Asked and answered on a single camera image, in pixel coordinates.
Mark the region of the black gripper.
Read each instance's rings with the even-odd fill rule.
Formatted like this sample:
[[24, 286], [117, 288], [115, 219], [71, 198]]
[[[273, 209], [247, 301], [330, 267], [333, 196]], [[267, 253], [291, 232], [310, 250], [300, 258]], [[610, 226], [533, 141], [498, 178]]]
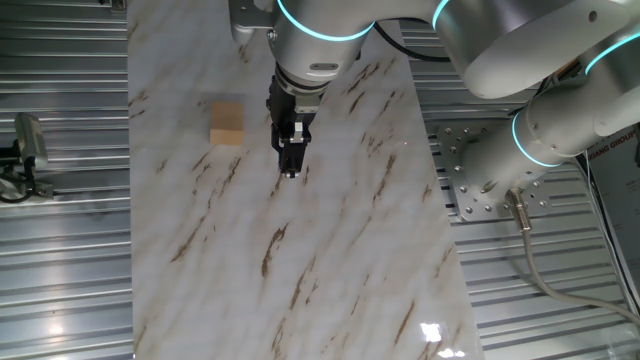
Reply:
[[302, 170], [310, 125], [319, 110], [319, 92], [300, 92], [274, 75], [266, 101], [271, 118], [271, 146], [279, 153], [280, 172], [295, 178]]

